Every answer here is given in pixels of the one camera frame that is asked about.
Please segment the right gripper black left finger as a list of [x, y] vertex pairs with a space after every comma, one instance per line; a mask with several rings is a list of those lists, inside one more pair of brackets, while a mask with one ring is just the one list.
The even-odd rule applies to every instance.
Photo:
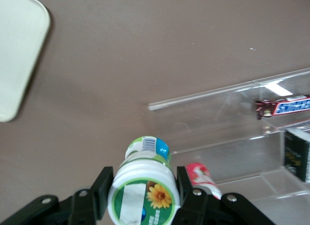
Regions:
[[104, 167], [90, 188], [60, 201], [42, 195], [13, 213], [2, 225], [95, 225], [104, 216], [113, 182], [113, 167]]

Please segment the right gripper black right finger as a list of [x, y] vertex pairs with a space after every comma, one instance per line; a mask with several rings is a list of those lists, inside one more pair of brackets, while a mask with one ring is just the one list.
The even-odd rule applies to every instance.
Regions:
[[248, 199], [238, 193], [216, 199], [206, 191], [194, 188], [184, 166], [177, 167], [180, 208], [173, 225], [273, 225]]

